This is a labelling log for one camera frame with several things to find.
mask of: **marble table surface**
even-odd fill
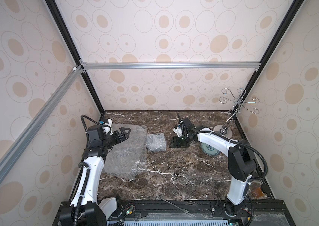
[[[189,117],[194,125],[213,129],[226,120],[225,112],[181,111],[182,118]],[[200,142],[190,144],[188,148],[169,148],[172,129],[177,124],[176,111],[108,111],[106,118],[113,123],[146,125],[147,134],[164,133],[167,150],[147,153],[147,165],[144,172],[134,180],[126,180],[102,173],[98,188],[98,199],[119,194],[122,200],[155,199],[155,194],[163,194],[178,199],[215,200],[218,193],[222,199],[229,190],[231,175],[228,172],[228,160],[224,154],[208,156],[200,148]],[[241,140],[234,123],[229,128],[232,139]],[[250,191],[261,186],[255,181]]]

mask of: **wire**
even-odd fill
[[[222,201],[221,201],[221,196],[220,196],[220,194],[217,193],[217,194],[216,194],[216,197],[217,197],[217,202],[216,202],[215,208],[217,208],[218,202],[220,202],[220,208],[221,208],[221,210],[223,210],[223,205],[222,205]]]
[[[251,224],[252,219],[253,219],[253,211],[254,211],[253,206],[252,206],[252,200],[251,200],[251,197],[250,197],[249,195],[247,195],[247,198],[248,198],[248,200],[250,201],[250,206],[251,206],[251,215],[250,215],[250,219],[249,219],[249,221],[248,221],[246,224],[244,224],[244,226],[249,226],[249,225]]]
[[[242,209],[242,208],[241,208]],[[242,209],[242,210],[245,210],[245,209]],[[246,212],[248,212],[247,210],[245,210]],[[251,214],[250,212],[248,212],[248,214]]]
[[[88,135],[88,128],[87,128],[87,125],[85,124],[84,118],[88,119],[89,121],[94,122],[94,123],[97,124],[97,125],[98,125],[99,123],[96,122],[96,121],[94,121],[93,119],[89,118],[89,117],[86,116],[86,115],[81,115],[81,116],[80,116],[80,120],[82,121],[84,130],[85,130],[85,136],[87,137],[87,144],[86,144],[85,148],[88,148],[89,135]]]
[[[134,212],[134,210],[136,209],[136,206],[133,202],[130,202],[124,207],[124,209],[122,210],[122,213],[123,213],[123,211],[128,210],[130,208],[130,206],[128,206],[128,205],[133,206],[132,212]],[[110,224],[110,226],[119,226],[119,225],[124,224],[124,219],[126,218],[126,216],[128,216],[128,215],[125,214],[118,222],[116,222],[114,224]]]
[[[87,163],[80,162],[78,164],[78,167],[80,168],[81,166],[85,166],[87,168],[87,172],[85,174],[85,179],[84,179],[84,183],[82,186],[82,190],[80,191],[80,197],[78,198],[77,206],[75,208],[73,226],[78,225],[78,216],[79,216],[80,206],[82,205],[82,200],[83,200],[83,196],[85,193],[85,188],[87,187],[87,183],[89,180],[89,174],[90,174],[90,168],[89,168],[89,165]]]
[[[250,149],[251,151],[253,151],[253,152],[261,159],[261,161],[262,161],[262,163],[263,163],[263,174],[262,174],[261,176],[259,176],[259,177],[256,177],[256,178],[250,178],[250,179],[247,180],[247,182],[251,182],[251,181],[253,181],[253,180],[262,180],[262,179],[264,179],[265,176],[267,175],[267,172],[268,172],[268,170],[269,170],[269,167],[268,167],[268,165],[267,165],[267,162],[266,162],[265,158],[261,155],[261,153],[258,152],[255,148],[253,148],[253,147],[251,147],[251,146],[249,146],[249,145],[247,145],[247,144],[244,144],[244,143],[241,143],[241,142],[237,142],[237,141],[231,140],[231,139],[229,139],[229,138],[227,138],[227,137],[225,137],[225,136],[222,136],[221,134],[216,133],[216,132],[213,132],[213,131],[198,131],[198,132],[195,132],[195,133],[191,133],[191,136],[192,136],[192,135],[196,135],[196,134],[200,134],[200,133],[211,133],[211,134],[213,134],[213,135],[216,135],[216,136],[218,136],[218,137],[224,139],[225,141],[229,141],[230,143],[237,144],[237,145],[240,146],[240,147],[248,148],[248,149]]]

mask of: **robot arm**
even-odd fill
[[[266,176],[265,159],[246,140],[237,141],[225,138],[209,128],[194,126],[188,118],[182,120],[179,115],[178,117],[179,124],[173,129],[177,136],[172,138],[170,147],[188,147],[191,141],[199,141],[216,148],[228,157],[228,170],[232,177],[224,208],[229,216],[235,216],[243,205],[250,182]],[[259,178],[252,178],[258,166],[254,151],[264,161],[265,166],[264,173]]]
[[[96,125],[87,128],[84,118],[96,123]],[[103,119],[99,123],[85,115],[82,115],[81,119],[87,136],[83,161],[78,165],[79,167],[83,166],[83,171],[71,206],[62,211],[59,219],[62,226],[76,226],[78,217],[84,212],[87,225],[106,226],[109,216],[117,210],[117,199],[116,197],[110,197],[102,200],[98,205],[99,178],[106,161],[108,149],[127,140],[130,129],[121,127],[120,132],[112,131],[112,120],[110,119]]]

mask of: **plastic bag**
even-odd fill
[[[107,174],[134,180],[147,164],[146,125],[112,124],[112,130],[130,128],[129,139],[113,146],[108,153],[104,170]]]
[[[150,152],[165,151],[167,142],[164,133],[147,134],[147,149]]]

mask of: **metal rod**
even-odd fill
[[[261,66],[258,70],[252,74],[248,84],[246,85],[245,89],[248,91],[243,96],[243,100],[246,100],[246,97],[249,92],[251,92],[252,87],[255,85],[257,78],[260,76],[262,70],[265,68],[267,62],[270,60],[270,57],[275,52],[276,48],[279,46],[280,41],[284,37],[285,33],[287,32],[288,28],[290,27],[291,23],[293,22],[295,16],[299,12],[301,6],[306,0],[294,0],[287,11],[284,19],[282,20],[279,28],[277,29],[273,39],[271,40],[269,46],[267,47],[264,55],[262,56],[260,62]]]
[[[67,26],[65,25],[65,22],[63,20],[62,15],[60,14],[60,11],[58,9],[58,6],[57,6],[55,0],[45,0],[45,2],[49,8],[49,11],[51,12],[51,14],[53,16],[53,19],[55,20],[55,23],[58,26],[60,33],[62,34],[62,37],[63,37],[65,43],[67,44],[67,47],[68,47],[75,63],[77,65],[81,65],[82,63],[80,60],[80,55],[78,53],[77,48],[75,47],[73,39],[72,39],[68,29],[67,29]],[[94,86],[93,86],[92,82],[90,81],[90,78],[89,78],[88,74],[86,73],[86,71],[85,71],[85,73],[82,74],[82,77],[83,77],[83,80],[85,82],[85,85],[87,86],[87,88],[90,92],[90,95],[93,98],[95,105],[97,106],[100,114],[103,115],[104,108],[102,106],[102,103],[99,100],[99,97],[98,97],[98,95],[94,89]]]
[[[259,68],[260,62],[177,62],[177,63],[83,63],[85,70],[98,69],[180,69],[180,68]]]
[[[10,147],[2,161],[0,161],[0,184],[81,72],[83,72],[81,66],[76,66],[76,70],[72,71],[66,77],[19,138],[17,138]]]
[[[193,215],[193,214],[191,214],[188,210],[183,209],[183,208],[181,208],[181,207],[179,207],[179,206],[177,206],[177,205],[175,205],[175,204],[171,203],[170,201],[167,201],[167,200],[165,200],[164,198],[159,197],[158,195],[157,195],[157,198],[159,198],[160,200],[162,200],[162,201],[164,201],[164,202],[166,202],[166,203],[168,203],[168,204],[170,204],[170,205],[172,205],[172,206],[176,207],[177,209],[179,209],[179,210],[181,210],[181,211],[185,212],[186,214],[188,214],[188,215],[190,215],[190,216],[193,216],[193,217],[194,217],[194,215]]]

